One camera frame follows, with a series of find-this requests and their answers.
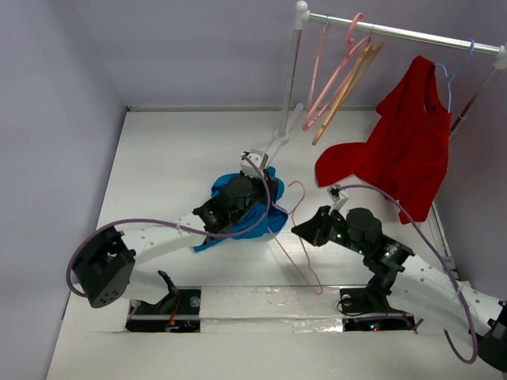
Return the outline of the thin pink wire hanger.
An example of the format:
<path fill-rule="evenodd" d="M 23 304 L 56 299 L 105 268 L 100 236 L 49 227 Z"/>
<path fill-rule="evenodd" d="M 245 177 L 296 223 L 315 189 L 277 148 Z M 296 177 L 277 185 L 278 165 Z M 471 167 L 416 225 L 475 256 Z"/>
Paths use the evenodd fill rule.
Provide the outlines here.
<path fill-rule="evenodd" d="M 275 208 L 278 211 L 281 211 L 282 213 L 287 215 L 287 217 L 291 220 L 293 226 L 295 226 L 295 212 L 298 210 L 299 205 L 304 201 L 304 199 L 306 197 L 306 189 L 305 189 L 303 183 L 299 180 L 294 180 L 291 183 L 289 183 L 287 185 L 286 189 L 289 189 L 290 187 L 292 187 L 294 185 L 298 185 L 301 187 L 302 194 L 290 211 L 287 211 L 286 209 L 284 209 L 281 206 L 278 206 L 277 204 L 274 204 L 274 203 L 272 204 L 273 208 Z M 310 291 L 312 293 L 314 293 L 316 296 L 323 295 L 324 286 L 322 285 L 322 282 L 320 281 L 318 274 L 312 268 L 311 257 L 307 251 L 305 244 L 303 243 L 303 239 L 301 237 L 299 237 L 299 243 L 300 243 L 301 249 L 303 250 L 304 256 L 306 257 L 307 270 L 314 276 L 314 280 L 316 282 L 315 285 L 305 276 L 304 272 L 299 268 L 299 266 L 296 264 L 296 262 L 292 259 L 289 252 L 286 250 L 286 248 L 280 242 L 279 238 L 277 237 L 277 234 L 274 233 L 270 227 L 268 228 L 268 231 L 269 231 L 269 234 L 274 238 L 274 240 L 278 244 L 278 246 L 281 248 L 284 255 L 288 258 L 289 262 L 292 264 L 294 269 L 300 274 L 300 277 L 303 279 L 304 283 L 307 285 L 307 287 L 310 289 Z"/>

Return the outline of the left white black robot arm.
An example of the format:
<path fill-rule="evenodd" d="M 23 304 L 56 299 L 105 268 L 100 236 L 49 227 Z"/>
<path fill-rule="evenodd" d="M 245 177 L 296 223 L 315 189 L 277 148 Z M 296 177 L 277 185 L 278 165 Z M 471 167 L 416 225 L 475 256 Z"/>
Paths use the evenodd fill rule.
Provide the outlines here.
<path fill-rule="evenodd" d="M 141 228 L 124 231 L 119 227 L 127 219 L 111 222 L 74 252 L 66 275 L 78 283 L 70 288 L 94 309 L 137 298 L 165 313 L 174 306 L 175 285 L 165 272 L 152 275 L 139 266 L 179 249 L 198 252 L 228 238 L 257 238 L 280 229 L 285 220 L 275 216 L 274 205 L 283 190 L 269 170 L 260 177 L 231 174 L 215 183 L 207 202 L 176 222 L 133 219 Z"/>

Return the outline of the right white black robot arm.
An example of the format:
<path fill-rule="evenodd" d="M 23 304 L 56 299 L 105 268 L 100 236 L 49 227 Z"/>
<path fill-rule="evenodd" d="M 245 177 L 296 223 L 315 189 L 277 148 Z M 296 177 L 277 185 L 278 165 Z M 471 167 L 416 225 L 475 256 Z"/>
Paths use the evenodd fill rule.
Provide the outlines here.
<path fill-rule="evenodd" d="M 333 242 L 363 257 L 373 276 L 365 287 L 341 290 L 344 314 L 413 314 L 476 347 L 494 369 L 506 370 L 506 303 L 466 284 L 454 286 L 447 274 L 384 234 L 368 209 L 341 215 L 323 206 L 292 233 L 313 246 Z"/>

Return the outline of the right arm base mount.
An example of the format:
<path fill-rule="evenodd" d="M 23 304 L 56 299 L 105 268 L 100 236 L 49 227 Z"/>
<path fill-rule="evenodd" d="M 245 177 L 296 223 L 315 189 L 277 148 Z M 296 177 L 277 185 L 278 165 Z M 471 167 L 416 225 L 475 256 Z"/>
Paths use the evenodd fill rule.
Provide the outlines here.
<path fill-rule="evenodd" d="M 414 316 L 391 307 L 387 296 L 393 282 L 375 275 L 364 287 L 342 287 L 337 311 L 345 332 L 417 331 Z"/>

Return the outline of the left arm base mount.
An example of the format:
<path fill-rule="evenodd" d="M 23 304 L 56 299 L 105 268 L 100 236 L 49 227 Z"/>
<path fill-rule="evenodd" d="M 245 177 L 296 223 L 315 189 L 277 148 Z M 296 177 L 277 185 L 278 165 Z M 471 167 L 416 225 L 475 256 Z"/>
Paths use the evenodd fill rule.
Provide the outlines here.
<path fill-rule="evenodd" d="M 200 331 L 200 287 L 178 288 L 164 271 L 158 275 L 167 294 L 155 304 L 135 300 L 125 328 L 131 333 L 198 333 Z"/>

